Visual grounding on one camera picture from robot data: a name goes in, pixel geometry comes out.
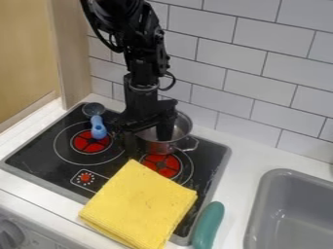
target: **tile backsplash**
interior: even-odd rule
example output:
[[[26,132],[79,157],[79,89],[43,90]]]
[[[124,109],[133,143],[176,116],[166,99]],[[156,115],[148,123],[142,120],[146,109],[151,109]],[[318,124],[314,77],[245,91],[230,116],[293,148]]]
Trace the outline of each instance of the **tile backsplash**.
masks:
[[[178,79],[161,98],[197,125],[333,162],[333,1],[150,3]],[[88,39],[93,92],[124,101],[123,55]]]

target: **yellow sponge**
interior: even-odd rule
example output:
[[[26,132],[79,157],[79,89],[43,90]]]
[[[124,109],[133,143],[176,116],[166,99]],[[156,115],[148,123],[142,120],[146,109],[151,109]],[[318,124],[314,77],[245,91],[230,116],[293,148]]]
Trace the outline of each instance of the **yellow sponge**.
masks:
[[[195,191],[130,160],[79,215],[128,247],[160,249],[196,199]]]

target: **white countertop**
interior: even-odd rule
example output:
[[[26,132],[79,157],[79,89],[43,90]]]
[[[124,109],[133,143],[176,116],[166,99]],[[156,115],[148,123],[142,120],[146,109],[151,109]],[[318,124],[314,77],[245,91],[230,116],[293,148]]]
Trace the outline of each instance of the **white countertop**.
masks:
[[[115,111],[124,109],[124,103],[95,94],[89,95],[85,101],[100,102]],[[1,133],[0,160],[64,113],[60,101],[55,100]],[[267,171],[290,168],[333,181],[332,169],[328,163],[307,159],[196,125],[192,133],[232,149],[232,156],[213,198],[221,201],[226,207],[224,220],[215,238],[215,249],[242,249],[242,240],[259,180]],[[11,208],[19,215],[34,220],[50,230],[60,232],[87,248],[124,248],[91,231],[78,219],[77,214],[83,207],[80,203],[3,170],[0,170],[0,190],[2,190],[0,206]],[[184,247],[168,243],[166,248]]]

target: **pot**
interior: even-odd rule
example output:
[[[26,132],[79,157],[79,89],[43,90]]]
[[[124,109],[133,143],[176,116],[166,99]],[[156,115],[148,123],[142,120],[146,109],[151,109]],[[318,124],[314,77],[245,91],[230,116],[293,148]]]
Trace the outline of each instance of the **pot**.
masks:
[[[182,152],[194,151],[198,148],[199,141],[190,136],[193,124],[191,119],[178,111],[175,120],[172,138],[169,141],[159,141],[156,127],[151,127],[136,133],[140,148],[148,154],[168,155],[176,150]]]

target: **stove knob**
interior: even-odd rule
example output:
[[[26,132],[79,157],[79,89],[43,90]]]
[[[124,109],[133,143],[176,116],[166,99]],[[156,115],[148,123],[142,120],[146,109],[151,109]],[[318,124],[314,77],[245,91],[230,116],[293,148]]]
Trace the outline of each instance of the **stove knob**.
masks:
[[[91,175],[90,175],[90,174],[87,174],[87,173],[82,174],[82,175],[80,176],[80,180],[81,180],[81,182],[83,182],[83,183],[89,183],[89,182],[91,181],[91,179],[92,179]]]
[[[0,223],[0,248],[17,249],[24,242],[23,232],[14,223],[3,220]]]

